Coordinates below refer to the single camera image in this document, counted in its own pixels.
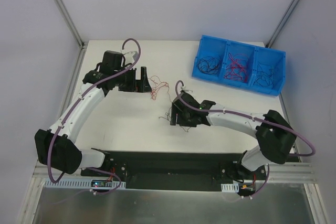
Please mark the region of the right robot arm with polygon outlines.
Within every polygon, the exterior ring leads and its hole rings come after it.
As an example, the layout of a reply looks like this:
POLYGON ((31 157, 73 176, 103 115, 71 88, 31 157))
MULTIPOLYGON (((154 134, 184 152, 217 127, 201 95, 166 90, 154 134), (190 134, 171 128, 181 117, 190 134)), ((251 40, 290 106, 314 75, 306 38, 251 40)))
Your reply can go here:
POLYGON ((247 113, 225 108, 210 100, 198 103, 184 91, 172 102, 170 124, 220 126, 256 139, 258 145, 244 151, 236 164, 236 173, 242 179, 250 178, 258 168, 268 163, 284 164, 297 138, 277 111, 247 113))

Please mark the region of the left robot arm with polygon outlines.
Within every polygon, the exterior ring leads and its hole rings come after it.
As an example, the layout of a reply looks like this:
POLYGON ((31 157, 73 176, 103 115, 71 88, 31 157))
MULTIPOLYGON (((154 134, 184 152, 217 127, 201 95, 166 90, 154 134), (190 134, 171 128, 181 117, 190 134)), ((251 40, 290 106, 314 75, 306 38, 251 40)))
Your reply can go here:
POLYGON ((104 151, 94 148, 80 150, 75 143, 89 115, 114 88, 121 92, 152 91, 146 67, 141 67, 140 79, 136 79, 134 63, 138 58, 137 51, 125 54, 110 50, 104 52, 102 61, 85 74, 77 97, 57 122, 35 134, 40 163, 66 174, 90 167, 99 176, 110 173, 111 164, 104 151))

